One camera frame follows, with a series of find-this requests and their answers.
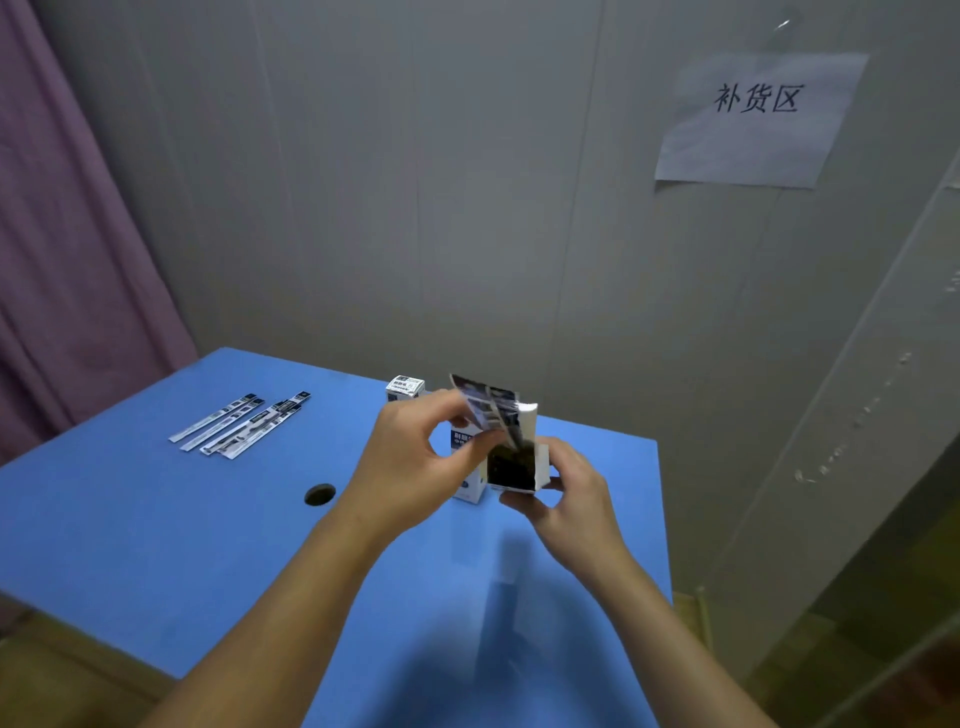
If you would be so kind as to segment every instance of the cardboard box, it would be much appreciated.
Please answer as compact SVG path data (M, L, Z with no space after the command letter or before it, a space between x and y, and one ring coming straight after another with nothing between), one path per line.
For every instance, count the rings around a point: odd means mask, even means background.
M450 452L454 452L457 449L461 448L470 439L482 432L482 430L476 425L467 425L466 427L451 427L450 428ZM453 497L457 497L460 500L465 500L468 503L479 503L480 498L483 496L484 490L487 488L487 461L484 460L480 463L475 471L467 476L467 479L460 484L460 487L457 489L457 492L453 494Z
M395 376L387 385L387 401L413 400L423 394L425 385L422 379Z
M488 455L487 476L491 488L498 491L533 494L550 482L550 448L535 443L537 405L517 403L524 448L514 450L496 446Z

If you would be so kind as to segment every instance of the paper sign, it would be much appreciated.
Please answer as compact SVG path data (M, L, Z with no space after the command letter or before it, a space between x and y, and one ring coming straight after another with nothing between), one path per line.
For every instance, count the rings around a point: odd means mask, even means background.
M867 58L728 53L690 65L657 179L813 188Z

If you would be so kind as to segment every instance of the small white box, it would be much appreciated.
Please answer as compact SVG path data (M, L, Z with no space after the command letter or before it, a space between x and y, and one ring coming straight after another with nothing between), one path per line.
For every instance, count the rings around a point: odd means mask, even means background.
M474 436L482 432L476 425L467 425L466 427L450 428L450 452L460 449L470 441ZM469 503L479 503L483 496L484 489L487 487L487 461L480 463L479 467L467 476L467 479L460 484L453 497L465 500Z
M395 376L387 385L387 401L412 400L423 394L426 385L422 379L411 376Z

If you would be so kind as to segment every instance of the barcode label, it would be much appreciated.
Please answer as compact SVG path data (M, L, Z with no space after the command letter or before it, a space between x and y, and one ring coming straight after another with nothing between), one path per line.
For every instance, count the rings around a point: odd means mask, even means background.
M169 438L167 438L167 439L170 440L170 442L172 442L172 443L178 443L180 440L182 440L182 439L183 439L184 437L186 437L187 435L192 435L194 432L196 432L196 431L197 431L198 429L200 429L201 427L206 427L207 425L209 425L210 423L212 423L214 420L219 420L219 419L220 419L221 417L223 417L224 415L229 414L229 413L232 412L233 410L235 410L235 409L237 409L237 408L239 408L239 407L242 407L244 404L246 404L246 403L249 402L250 400L255 400L255 399L256 399L256 395L253 394L253 393L251 393L251 394L246 395L245 397L241 397L239 400L234 400L234 401L232 401L230 404L228 404L226 407L221 407L221 408L218 409L216 412L211 412L211 413L208 414L206 417L204 417L202 420L199 420L198 422L195 422L194 424L192 424L191 426L189 426L187 429L178 432L176 435L171 435L171 436L170 436Z
M309 399L309 397L309 392L299 392L289 400L281 400L277 402L258 415L254 415L250 419L229 430L223 435L223 437L212 443L204 445L202 448L200 448L200 452L202 452L204 455L212 455L214 452L223 452L239 443L246 442L256 432L265 428L271 420L283 415L286 412L289 412L294 406L299 407L300 403Z
M232 460L241 452L245 452L253 443L259 442L264 437L266 437L268 432L272 432L277 429L291 417L293 417L297 412L300 411L300 405L294 404L290 409L282 412L276 417L272 418L268 423L266 423L262 428L258 429L250 438L244 440L242 443L237 443L236 445L230 446L229 448L224 448L221 450L221 454L226 457L227 460Z
M244 415L250 412L253 412L253 410L259 407L261 404L263 404L263 400L260 398L257 398L256 400L250 400L249 402L244 404L242 407L240 407L240 409L235 410L228 417L225 417L222 422L217 423L213 427L209 427L208 429L205 429L203 432L201 432L199 435L193 438L193 440L186 443L185 445L181 445L180 449L183 450L184 452L189 452L200 443L206 441L207 439L213 437L215 434L217 434L221 430L224 430L230 425L232 425L233 423L235 423Z

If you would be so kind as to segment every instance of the finger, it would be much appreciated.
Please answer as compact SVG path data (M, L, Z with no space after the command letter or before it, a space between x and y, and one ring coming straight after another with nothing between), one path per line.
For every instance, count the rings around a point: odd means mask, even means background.
M468 419L470 408L467 400L455 389L438 389L425 397L414 400L416 417L427 432L441 422L457 418Z
M507 435L500 430L481 432L467 440L452 455L444 459L444 467L450 470L450 476L457 482L476 470L484 458L497 445L507 441Z
M515 511L522 513L534 527L550 515L550 509L536 496L525 496L523 493L504 491L500 494L500 502L508 508L513 508Z
M580 453L573 449L569 443L556 437L542 437L537 439L549 447L550 465L557 469L561 477L563 477L564 471L568 471L580 462Z

